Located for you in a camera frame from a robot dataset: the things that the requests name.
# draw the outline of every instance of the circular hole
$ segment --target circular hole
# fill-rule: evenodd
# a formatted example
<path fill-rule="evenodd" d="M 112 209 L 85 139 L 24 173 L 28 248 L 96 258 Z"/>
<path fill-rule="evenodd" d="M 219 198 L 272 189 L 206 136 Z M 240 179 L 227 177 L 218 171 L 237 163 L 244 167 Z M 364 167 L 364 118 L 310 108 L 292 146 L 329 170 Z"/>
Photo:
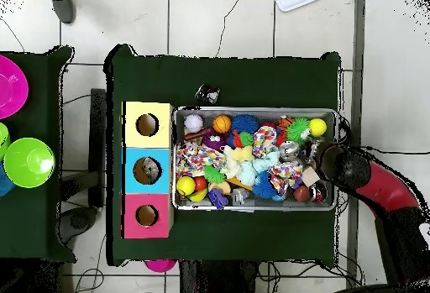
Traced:
<path fill-rule="evenodd" d="M 161 176 L 161 165 L 152 157 L 142 157 L 134 164 L 133 176 L 142 185 L 153 185 Z"/>
<path fill-rule="evenodd" d="M 158 219 L 157 210 L 151 206 L 141 206 L 136 211 L 136 220 L 144 227 L 150 227 L 156 223 Z"/>
<path fill-rule="evenodd" d="M 140 135 L 152 136 L 159 129 L 158 119 L 154 114 L 141 115 L 136 121 L 136 130 Z"/>

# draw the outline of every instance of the red ball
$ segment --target red ball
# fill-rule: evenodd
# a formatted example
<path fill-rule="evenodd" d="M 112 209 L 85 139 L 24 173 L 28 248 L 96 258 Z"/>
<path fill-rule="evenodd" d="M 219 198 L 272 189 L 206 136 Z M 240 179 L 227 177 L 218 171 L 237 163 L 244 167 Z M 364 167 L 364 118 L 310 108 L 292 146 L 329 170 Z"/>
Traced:
<path fill-rule="evenodd" d="M 196 189 L 194 191 L 201 191 L 207 187 L 207 182 L 202 175 L 199 177 L 194 177 L 194 181 L 196 182 Z"/>

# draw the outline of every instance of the pink plate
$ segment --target pink plate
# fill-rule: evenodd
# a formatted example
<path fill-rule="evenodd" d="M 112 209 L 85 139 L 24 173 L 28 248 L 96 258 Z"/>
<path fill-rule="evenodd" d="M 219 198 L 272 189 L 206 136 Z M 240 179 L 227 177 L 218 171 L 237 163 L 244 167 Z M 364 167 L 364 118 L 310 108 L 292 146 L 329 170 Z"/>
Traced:
<path fill-rule="evenodd" d="M 29 84 L 21 69 L 0 55 L 0 119 L 14 115 L 27 100 Z"/>

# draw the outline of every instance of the yellow ball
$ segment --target yellow ball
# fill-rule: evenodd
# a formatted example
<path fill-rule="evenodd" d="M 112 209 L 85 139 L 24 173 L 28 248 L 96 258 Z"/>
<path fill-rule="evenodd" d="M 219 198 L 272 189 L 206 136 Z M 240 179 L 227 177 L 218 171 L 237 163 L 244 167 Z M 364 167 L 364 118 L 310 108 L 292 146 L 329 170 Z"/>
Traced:
<path fill-rule="evenodd" d="M 312 136 L 322 136 L 327 130 L 327 124 L 320 118 L 314 118 L 309 123 L 309 128 Z"/>
<path fill-rule="evenodd" d="M 196 182 L 191 177 L 183 176 L 176 182 L 176 189 L 182 196 L 188 196 L 196 189 Z"/>

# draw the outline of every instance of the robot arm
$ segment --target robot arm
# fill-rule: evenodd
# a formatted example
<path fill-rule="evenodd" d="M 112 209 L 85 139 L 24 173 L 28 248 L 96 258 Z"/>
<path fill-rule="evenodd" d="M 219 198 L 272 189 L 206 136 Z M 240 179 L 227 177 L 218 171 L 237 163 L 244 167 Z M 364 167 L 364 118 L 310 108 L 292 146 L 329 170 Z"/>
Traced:
<path fill-rule="evenodd" d="M 417 201 L 427 208 L 422 195 L 414 196 L 398 172 L 362 149 L 323 143 L 315 159 L 322 179 L 355 196 L 374 213 L 388 283 L 428 279 L 430 226 L 428 212 Z"/>

